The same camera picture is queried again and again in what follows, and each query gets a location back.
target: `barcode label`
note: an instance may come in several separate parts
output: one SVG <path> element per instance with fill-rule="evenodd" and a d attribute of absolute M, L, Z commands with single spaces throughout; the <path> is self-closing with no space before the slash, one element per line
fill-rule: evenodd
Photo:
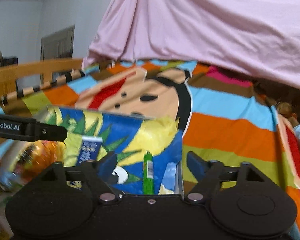
<path fill-rule="evenodd" d="M 147 178 L 153 179 L 153 162 L 147 161 Z"/>

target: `wooden bed frame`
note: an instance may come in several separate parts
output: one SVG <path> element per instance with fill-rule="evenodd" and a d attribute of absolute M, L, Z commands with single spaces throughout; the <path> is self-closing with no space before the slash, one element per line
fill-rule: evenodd
<path fill-rule="evenodd" d="M 0 68 L 0 97 L 16 90 L 16 80 L 41 74 L 42 82 L 52 80 L 55 72 L 81 69 L 82 58 L 49 59 Z"/>

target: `striped blanket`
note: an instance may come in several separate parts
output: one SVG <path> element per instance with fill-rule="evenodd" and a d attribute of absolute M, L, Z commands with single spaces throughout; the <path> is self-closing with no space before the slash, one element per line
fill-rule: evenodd
<path fill-rule="evenodd" d="M 300 239 L 298 142 L 287 120 L 254 92 L 250 81 L 196 61 L 120 62 L 100 73 L 94 72 L 95 68 L 87 68 L 86 76 L 61 86 L 33 89 L 15 95 L 19 97 L 15 100 L 7 96 L 0 100 L 0 113 L 31 117 L 53 104 L 169 116 L 183 131 L 185 192 L 197 183 L 186 165 L 189 151 L 205 160 L 220 160 L 226 166 L 249 161 L 296 202 L 298 217 L 290 235 Z"/>

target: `silver bolt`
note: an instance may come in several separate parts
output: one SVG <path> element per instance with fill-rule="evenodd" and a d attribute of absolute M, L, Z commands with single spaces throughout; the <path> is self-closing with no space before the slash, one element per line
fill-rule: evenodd
<path fill-rule="evenodd" d="M 103 193 L 100 195 L 100 199 L 106 202 L 112 201 L 115 200 L 115 195 L 112 193 Z"/>
<path fill-rule="evenodd" d="M 149 204 L 154 204 L 154 203 L 155 203 L 155 200 L 154 200 L 154 199 L 149 199 L 149 200 L 148 200 L 148 203 L 149 203 Z"/>
<path fill-rule="evenodd" d="M 192 201 L 200 201 L 203 199 L 203 195 L 200 193 L 190 193 L 188 196 L 188 199 L 192 200 Z"/>

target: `green tube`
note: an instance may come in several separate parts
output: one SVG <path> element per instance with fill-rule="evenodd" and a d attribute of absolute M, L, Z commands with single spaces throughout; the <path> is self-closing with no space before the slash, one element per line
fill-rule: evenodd
<path fill-rule="evenodd" d="M 152 154 L 147 151 L 143 157 L 143 194 L 154 195 Z"/>

